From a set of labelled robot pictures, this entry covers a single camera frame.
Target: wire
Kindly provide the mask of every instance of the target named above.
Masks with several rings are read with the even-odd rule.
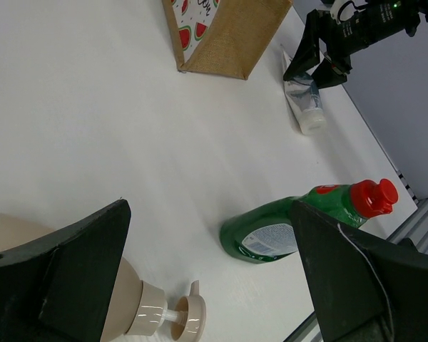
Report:
[[[384,285],[380,281],[379,276],[377,275],[375,268],[373,267],[373,265],[371,264],[370,260],[367,258],[365,253],[363,253],[362,250],[356,244],[354,244],[352,242],[352,240],[349,239],[349,237],[347,237],[347,235],[342,231],[341,224],[338,223],[337,228],[340,231],[341,235],[362,255],[363,258],[365,258],[365,261],[370,266],[372,273],[374,274],[377,282],[380,285],[380,288],[384,292],[385,300],[387,301],[387,309],[388,309],[389,324],[390,324],[390,332],[389,332],[388,339],[389,339],[389,342],[394,342],[394,324],[393,324],[393,315],[392,315],[392,305],[390,304],[390,299],[388,298],[388,295],[387,295],[387,292],[385,291]]]
[[[348,2],[346,2],[345,4],[343,4],[341,7],[340,7],[340,10],[337,12],[337,20],[340,22],[340,23],[343,23],[343,22],[345,22],[345,20],[341,20],[341,14],[342,14],[342,12],[349,6],[349,5],[353,5],[354,6],[354,9],[356,9],[357,11],[361,11],[361,10],[363,10],[363,9],[366,9],[369,5],[368,4],[365,4],[365,5],[361,5],[361,6],[356,6],[355,5],[355,2],[353,2],[352,0],[349,0]]]

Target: green bottle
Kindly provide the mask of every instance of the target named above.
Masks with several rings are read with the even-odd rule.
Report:
[[[392,212],[398,192],[389,180],[353,185],[323,185],[301,197],[287,197],[227,220],[220,242],[232,257],[255,264],[279,260],[298,250],[290,206],[300,200],[352,227]]]

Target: white cap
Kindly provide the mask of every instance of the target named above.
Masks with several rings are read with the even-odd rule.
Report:
[[[327,121],[323,115],[323,109],[321,108],[304,110],[297,120],[300,124],[301,132],[304,135],[314,135],[327,125]]]
[[[200,296],[199,281],[182,297],[175,310],[168,310],[165,292],[143,281],[143,293],[135,320],[126,335],[152,336],[165,320],[172,321],[171,336],[179,342],[198,342],[206,321],[206,304]]]

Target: white table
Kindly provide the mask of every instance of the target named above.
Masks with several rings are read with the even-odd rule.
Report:
[[[245,82],[178,73],[159,0],[0,0],[0,212],[61,228],[123,197],[141,278],[170,305],[200,279],[202,341],[281,342],[312,312],[299,256],[232,259],[224,219],[381,177],[401,200],[367,230],[385,237],[415,209],[343,88],[322,92],[323,135],[298,132],[279,43],[294,53],[302,29],[292,10]]]

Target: white bottle label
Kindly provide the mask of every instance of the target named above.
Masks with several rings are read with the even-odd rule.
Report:
[[[244,238],[243,246],[252,253],[269,257],[298,250],[293,227],[286,223],[272,224],[255,230]]]

